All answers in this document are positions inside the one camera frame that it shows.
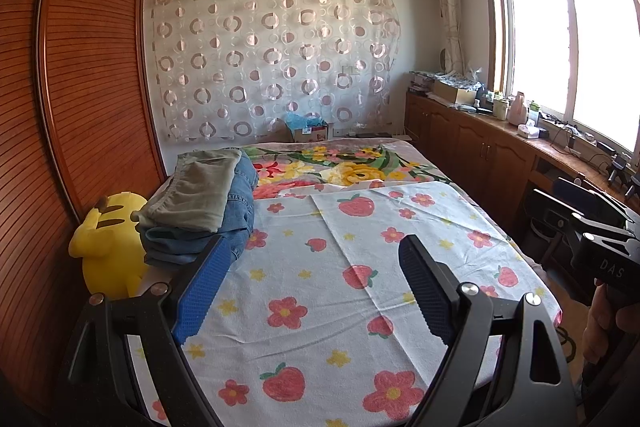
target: yellow plush toy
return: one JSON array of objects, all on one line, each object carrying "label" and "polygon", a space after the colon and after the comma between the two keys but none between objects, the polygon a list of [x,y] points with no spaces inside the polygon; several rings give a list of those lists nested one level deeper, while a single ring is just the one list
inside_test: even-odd
[{"label": "yellow plush toy", "polygon": [[146,203],[132,192],[109,196],[92,208],[69,243],[69,255],[82,257],[84,283],[110,299],[135,296],[146,272],[145,250],[130,216]]}]

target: window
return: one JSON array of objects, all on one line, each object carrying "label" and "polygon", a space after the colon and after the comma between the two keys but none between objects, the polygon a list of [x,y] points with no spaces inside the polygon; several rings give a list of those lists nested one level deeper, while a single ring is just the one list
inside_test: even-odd
[{"label": "window", "polygon": [[638,164],[640,27],[636,0],[494,0],[495,71],[545,112]]}]

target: bedsheet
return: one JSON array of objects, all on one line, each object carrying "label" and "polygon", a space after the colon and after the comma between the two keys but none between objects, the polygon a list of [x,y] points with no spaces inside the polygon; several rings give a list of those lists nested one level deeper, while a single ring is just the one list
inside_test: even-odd
[{"label": "bedsheet", "polygon": [[[367,182],[255,201],[246,251],[183,346],[225,425],[382,427],[410,414],[445,346],[398,264],[409,233],[459,280],[505,298],[535,292],[559,316],[542,281],[455,187]],[[167,424],[139,339],[130,345],[149,413]],[[492,337],[478,383],[490,378],[498,346]]]}]

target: window frame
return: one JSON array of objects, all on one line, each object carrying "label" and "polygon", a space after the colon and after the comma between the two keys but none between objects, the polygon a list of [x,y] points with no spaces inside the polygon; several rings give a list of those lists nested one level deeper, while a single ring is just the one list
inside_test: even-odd
[{"label": "window frame", "polygon": [[[489,1],[489,71],[487,84],[489,90],[500,90],[511,94],[513,86],[513,56],[514,56],[514,28],[513,28],[513,0],[488,0]],[[640,5],[638,0],[634,0],[636,15],[638,17],[638,28],[640,31]],[[575,98],[578,82],[578,35],[577,35],[577,15],[575,11],[575,1],[567,0],[569,10],[569,32],[570,32],[570,77],[568,83],[567,102],[563,113],[551,108],[542,106],[542,110],[552,114],[556,118],[574,125],[581,132],[588,132],[602,141],[612,146],[618,152],[625,152],[631,156],[631,164],[637,169],[640,163],[640,122],[638,124],[638,135],[636,146],[633,151],[623,147],[615,140],[602,135],[596,130],[588,127],[580,121],[574,120]]]}]

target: cardboard box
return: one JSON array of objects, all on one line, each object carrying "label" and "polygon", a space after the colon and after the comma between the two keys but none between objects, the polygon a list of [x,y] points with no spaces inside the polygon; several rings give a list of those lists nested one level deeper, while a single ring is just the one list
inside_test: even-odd
[{"label": "cardboard box", "polygon": [[325,123],[324,125],[296,129],[295,131],[289,129],[289,132],[291,133],[291,139],[295,143],[322,142],[332,138],[333,127],[333,124]]},{"label": "cardboard box", "polygon": [[441,81],[436,80],[433,83],[432,93],[448,100],[451,103],[464,103],[466,105],[474,105],[476,99],[476,91],[468,89],[458,89],[457,87],[447,86]]}]

